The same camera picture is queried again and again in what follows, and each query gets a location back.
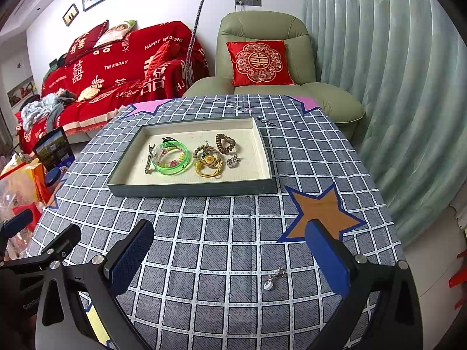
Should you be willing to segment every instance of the box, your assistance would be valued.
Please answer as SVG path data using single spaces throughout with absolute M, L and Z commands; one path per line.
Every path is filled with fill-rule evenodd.
M 193 152 L 205 145 L 216 148 L 216 135 L 222 133 L 237 142 L 234 150 L 224 159 L 223 172 L 215 178 L 196 174 Z M 162 143 L 170 136 L 183 143 L 190 153 L 190 164 L 179 174 L 163 175 L 151 165 L 145 173 L 149 145 Z M 228 168 L 227 159 L 238 154 L 240 162 Z M 204 167 L 211 174 L 213 169 Z M 258 125 L 253 117 L 222 117 L 162 122 L 144 125 L 135 134 L 122 157 L 114 167 L 107 183 L 117 197 L 185 197 L 233 196 L 277 193 L 276 180 Z

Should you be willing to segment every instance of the silver pendant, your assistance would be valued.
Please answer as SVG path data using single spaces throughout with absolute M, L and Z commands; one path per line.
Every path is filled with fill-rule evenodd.
M 227 166 L 229 168 L 237 167 L 239 161 L 240 159 L 238 159 L 237 154 L 235 154 L 233 157 L 227 160 Z
M 272 289 L 272 287 L 274 287 L 274 283 L 272 282 L 272 280 L 268 280 L 266 283 L 264 283 L 263 285 L 263 288 L 266 290 L 266 291 L 269 291 L 270 289 Z
M 273 274 L 268 275 L 266 282 L 263 285 L 263 289 L 266 291 L 271 290 L 274 287 L 274 279 L 280 278 L 285 274 L 285 270 L 282 267 L 279 267 Z

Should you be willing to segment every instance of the red blanket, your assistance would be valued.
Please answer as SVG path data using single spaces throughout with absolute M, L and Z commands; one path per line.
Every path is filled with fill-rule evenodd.
M 65 107 L 55 127 L 63 126 L 67 135 L 88 132 L 105 126 L 122 106 L 181 97 L 187 90 L 185 60 L 190 38 L 190 29 L 180 21 L 147 27 L 54 71 L 43 84 L 42 96 L 60 88 L 77 96 L 87 87 L 101 90 L 92 100 Z M 167 47 L 172 51 L 167 51 L 165 57 L 159 52 L 156 59 L 164 62 L 155 65 L 152 60 L 167 41 L 170 41 Z M 204 51 L 197 41 L 191 62 L 193 80 L 209 76 Z M 45 118 L 36 122 L 29 133 L 25 133 L 21 124 L 17 127 L 24 152 L 31 153 L 39 138 L 47 133 L 46 121 Z

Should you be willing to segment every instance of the table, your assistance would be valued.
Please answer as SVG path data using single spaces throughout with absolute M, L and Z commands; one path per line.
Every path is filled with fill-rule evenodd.
M 394 224 L 371 176 L 337 126 L 317 108 L 288 96 L 228 95 L 174 99 L 156 113 L 126 115 L 95 136 L 70 167 L 29 249 L 36 255 L 70 223 L 82 238 L 70 264 L 106 253 L 134 225 L 154 222 L 154 243 L 118 301 L 156 349 L 305 349 L 340 296 L 304 242 L 277 243 L 297 216 L 285 186 L 319 195 L 335 183 L 343 208 L 367 222 L 344 234 L 353 253 L 393 265 L 403 259 Z M 253 115 L 260 126 L 277 194 L 235 197 L 120 198 L 106 180 L 140 125 Z M 283 266 L 270 291 L 266 276 Z M 82 300 L 88 304 L 87 296 Z M 376 302 L 372 295 L 349 344 L 359 340 Z

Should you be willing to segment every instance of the jewelry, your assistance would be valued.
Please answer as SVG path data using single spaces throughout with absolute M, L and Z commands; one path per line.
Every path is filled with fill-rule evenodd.
M 222 172 L 223 162 L 220 152 L 217 151 L 214 147 L 209 146 L 208 141 L 206 141 L 206 145 L 198 147 L 195 150 L 193 157 L 196 159 L 194 163 L 195 171 L 199 176 L 203 178 L 213 178 Z M 208 166 L 209 168 L 212 168 L 216 171 L 213 174 L 204 174 L 201 172 L 203 166 Z
M 223 147 L 222 140 L 226 141 L 229 144 L 229 146 Z M 217 145 L 218 150 L 221 153 L 223 153 L 224 155 L 227 155 L 229 152 L 231 152 L 234 149 L 235 140 L 225 134 L 219 133 L 218 135 L 216 135 L 216 145 Z
M 164 142 L 178 142 L 176 139 L 172 138 L 171 136 L 168 136 L 167 138 L 162 138 L 162 143 Z
M 273 274 L 268 275 L 266 278 L 266 282 L 263 285 L 263 289 L 266 291 L 269 291 L 274 287 L 274 279 L 280 278 L 282 275 L 285 274 L 285 270 L 281 267 L 279 267 Z
M 163 158 L 172 151 L 179 151 L 176 159 L 164 162 Z M 190 162 L 190 154 L 183 143 L 177 141 L 163 142 L 153 151 L 152 164 L 154 168 L 164 175 L 174 175 L 184 170 Z
M 237 154 L 235 154 L 233 157 L 227 160 L 227 166 L 229 168 L 237 167 L 238 162 L 240 162 L 240 159 L 238 158 Z
M 145 174 L 149 173 L 149 166 L 151 166 L 152 151 L 154 150 L 154 147 L 156 147 L 156 145 L 154 145 L 152 147 L 151 147 L 151 145 L 149 145 L 148 161 L 146 162 L 146 168 L 144 169 Z

